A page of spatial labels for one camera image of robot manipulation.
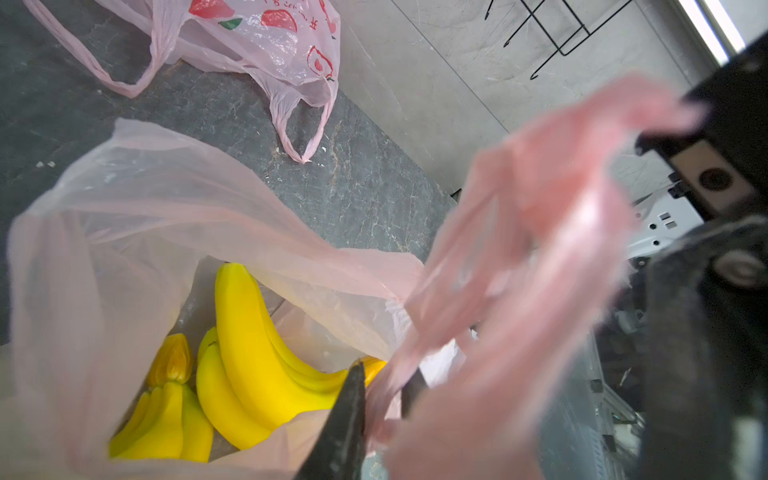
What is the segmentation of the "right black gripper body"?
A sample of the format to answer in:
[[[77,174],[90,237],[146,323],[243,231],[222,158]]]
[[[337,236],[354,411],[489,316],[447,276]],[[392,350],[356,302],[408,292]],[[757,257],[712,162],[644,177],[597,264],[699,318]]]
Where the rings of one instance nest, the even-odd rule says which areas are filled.
[[[639,136],[636,151],[658,154],[670,179],[705,219],[767,214],[767,35],[763,34],[684,98],[709,107],[686,136]]]

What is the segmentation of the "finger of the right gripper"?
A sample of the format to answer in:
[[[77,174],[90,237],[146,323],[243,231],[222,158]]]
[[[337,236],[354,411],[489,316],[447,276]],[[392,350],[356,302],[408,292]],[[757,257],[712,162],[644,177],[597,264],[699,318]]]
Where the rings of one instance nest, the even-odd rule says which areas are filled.
[[[767,219],[700,225],[629,259],[643,294],[632,479],[767,475]]]

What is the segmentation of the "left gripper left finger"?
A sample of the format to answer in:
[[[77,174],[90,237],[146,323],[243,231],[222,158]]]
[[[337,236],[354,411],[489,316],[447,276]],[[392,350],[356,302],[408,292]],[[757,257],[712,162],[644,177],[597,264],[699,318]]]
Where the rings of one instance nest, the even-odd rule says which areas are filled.
[[[359,480],[366,455],[365,369],[357,361],[331,409],[318,439],[294,479]]]

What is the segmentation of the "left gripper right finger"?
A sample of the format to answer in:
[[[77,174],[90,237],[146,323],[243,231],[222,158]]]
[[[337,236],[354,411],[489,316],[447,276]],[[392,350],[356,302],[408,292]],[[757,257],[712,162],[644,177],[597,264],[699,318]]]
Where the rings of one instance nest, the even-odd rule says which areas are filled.
[[[401,390],[400,414],[402,419],[410,415],[416,400],[429,386],[420,368],[418,368]]]

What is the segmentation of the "yellow banana bunch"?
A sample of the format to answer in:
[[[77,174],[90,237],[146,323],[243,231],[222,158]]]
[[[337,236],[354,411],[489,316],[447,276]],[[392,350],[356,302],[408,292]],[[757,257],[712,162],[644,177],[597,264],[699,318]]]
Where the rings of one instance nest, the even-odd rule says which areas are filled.
[[[214,303],[216,323],[200,344],[196,387],[225,440],[248,450],[297,417],[334,406],[348,371],[324,372],[289,348],[244,265],[220,266]]]
[[[186,337],[167,336],[150,366],[148,389],[110,441],[111,458],[209,461],[214,429],[188,385],[192,373],[193,355]]]

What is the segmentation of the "pink plastic bag front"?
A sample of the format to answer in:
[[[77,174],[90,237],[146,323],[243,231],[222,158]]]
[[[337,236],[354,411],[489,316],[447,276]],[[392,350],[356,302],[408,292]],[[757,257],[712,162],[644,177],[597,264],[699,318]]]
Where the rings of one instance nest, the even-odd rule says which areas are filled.
[[[608,164],[635,133],[686,135],[707,112],[628,76],[540,116],[475,157],[426,261],[337,249],[221,150],[119,120],[12,223],[2,477],[293,476],[323,414],[210,466],[108,456],[199,262],[214,257],[386,361],[366,440],[392,478],[539,478],[541,419],[627,267],[636,218]],[[418,368],[429,389],[402,419]]]

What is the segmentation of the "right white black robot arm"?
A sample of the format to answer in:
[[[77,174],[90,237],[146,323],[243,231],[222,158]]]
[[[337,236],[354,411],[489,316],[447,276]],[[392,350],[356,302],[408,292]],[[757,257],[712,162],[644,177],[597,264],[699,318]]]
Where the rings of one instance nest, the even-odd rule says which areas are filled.
[[[670,183],[636,202],[625,286],[592,382],[615,479],[767,475],[767,40],[687,99],[683,136],[641,135]]]

